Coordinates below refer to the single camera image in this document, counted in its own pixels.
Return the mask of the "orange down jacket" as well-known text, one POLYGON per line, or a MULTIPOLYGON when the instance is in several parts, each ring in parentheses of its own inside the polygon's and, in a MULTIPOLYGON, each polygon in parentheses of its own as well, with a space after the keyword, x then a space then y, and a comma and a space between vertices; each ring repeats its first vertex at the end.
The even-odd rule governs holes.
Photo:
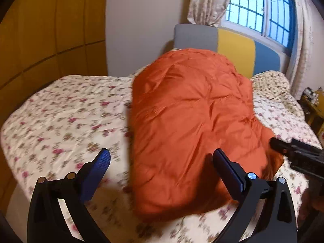
POLYGON ((274 136, 255 116, 250 79, 216 52, 173 50, 132 84, 133 210, 148 222, 216 210, 231 197, 213 167, 222 149, 247 172, 270 180, 283 164, 274 136))

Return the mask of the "wooden side table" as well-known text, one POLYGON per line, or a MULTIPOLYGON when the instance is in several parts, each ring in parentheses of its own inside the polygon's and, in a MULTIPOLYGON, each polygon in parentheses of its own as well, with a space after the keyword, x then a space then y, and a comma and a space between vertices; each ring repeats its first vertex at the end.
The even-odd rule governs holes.
POLYGON ((317 107, 303 96, 300 98, 299 104, 304 111, 306 123, 311 127, 317 137, 323 138, 323 105, 317 107))

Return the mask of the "clutter on side table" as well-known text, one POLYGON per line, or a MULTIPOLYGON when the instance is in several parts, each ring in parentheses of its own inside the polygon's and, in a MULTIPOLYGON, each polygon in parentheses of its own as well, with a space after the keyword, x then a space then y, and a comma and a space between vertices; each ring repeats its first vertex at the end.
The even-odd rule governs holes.
POLYGON ((323 87, 319 87, 315 91, 307 87, 304 89, 302 96, 317 107, 323 105, 323 87))

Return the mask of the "floral curtain right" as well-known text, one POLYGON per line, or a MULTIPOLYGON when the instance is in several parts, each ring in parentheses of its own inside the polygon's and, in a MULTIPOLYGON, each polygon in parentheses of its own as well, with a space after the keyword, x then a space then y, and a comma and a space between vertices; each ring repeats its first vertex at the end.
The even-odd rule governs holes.
POLYGON ((305 88, 323 86, 323 17, 312 0, 293 0, 295 35, 286 71, 291 95, 300 99, 305 88))

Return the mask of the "floral curtain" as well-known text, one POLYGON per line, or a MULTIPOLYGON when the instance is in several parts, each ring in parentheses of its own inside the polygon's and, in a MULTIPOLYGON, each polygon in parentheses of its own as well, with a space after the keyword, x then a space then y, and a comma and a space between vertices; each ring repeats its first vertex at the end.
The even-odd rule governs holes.
POLYGON ((293 0, 295 35, 286 71, 291 95, 300 99, 305 88, 323 86, 323 17, 312 0, 293 0))
POLYGON ((218 27, 230 0, 190 0, 187 20, 191 24, 218 27))

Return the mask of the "floral quilt on bed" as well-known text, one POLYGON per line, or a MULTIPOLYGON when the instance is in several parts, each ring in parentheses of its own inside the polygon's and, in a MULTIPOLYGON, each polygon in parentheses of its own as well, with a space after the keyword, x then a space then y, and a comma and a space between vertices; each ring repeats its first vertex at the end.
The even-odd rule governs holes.
MULTIPOLYGON (((28 203, 39 177, 62 179, 92 161, 101 148, 112 162, 86 204, 111 242, 213 242, 234 213, 234 203, 166 223, 146 224, 132 210, 129 185, 132 137, 129 77, 70 75, 32 95, 1 129, 4 157, 28 203)), ((266 71, 250 78, 256 118, 278 139, 322 145, 290 95, 287 78, 266 71)))

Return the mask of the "grey yellow blue headboard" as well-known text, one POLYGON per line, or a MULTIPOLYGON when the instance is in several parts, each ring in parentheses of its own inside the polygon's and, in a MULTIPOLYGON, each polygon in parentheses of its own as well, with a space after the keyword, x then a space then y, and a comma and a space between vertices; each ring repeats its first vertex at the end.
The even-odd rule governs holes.
POLYGON ((228 58, 238 73, 251 78, 265 71, 280 71, 279 55, 249 37, 204 25, 177 24, 174 47, 215 51, 228 58))

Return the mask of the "window with grille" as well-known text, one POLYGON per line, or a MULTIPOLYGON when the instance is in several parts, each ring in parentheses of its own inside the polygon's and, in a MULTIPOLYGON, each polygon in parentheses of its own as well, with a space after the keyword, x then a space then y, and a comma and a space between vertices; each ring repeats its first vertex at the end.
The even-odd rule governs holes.
POLYGON ((295 19, 294 0, 230 0, 221 26, 290 56, 295 19))

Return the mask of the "floral curtain left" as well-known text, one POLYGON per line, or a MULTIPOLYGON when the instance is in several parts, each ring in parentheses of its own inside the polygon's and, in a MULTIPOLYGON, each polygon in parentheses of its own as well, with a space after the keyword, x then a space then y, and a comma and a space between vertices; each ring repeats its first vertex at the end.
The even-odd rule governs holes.
POLYGON ((191 24, 218 27, 230 0, 190 0, 187 20, 191 24))

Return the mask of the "wooden wardrobe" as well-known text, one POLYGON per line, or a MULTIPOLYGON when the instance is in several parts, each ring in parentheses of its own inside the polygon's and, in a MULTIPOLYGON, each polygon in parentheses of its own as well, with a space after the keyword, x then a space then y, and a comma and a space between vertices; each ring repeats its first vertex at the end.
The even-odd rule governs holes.
POLYGON ((1 121, 68 75, 108 73, 106 0, 15 0, 1 22, 1 121))

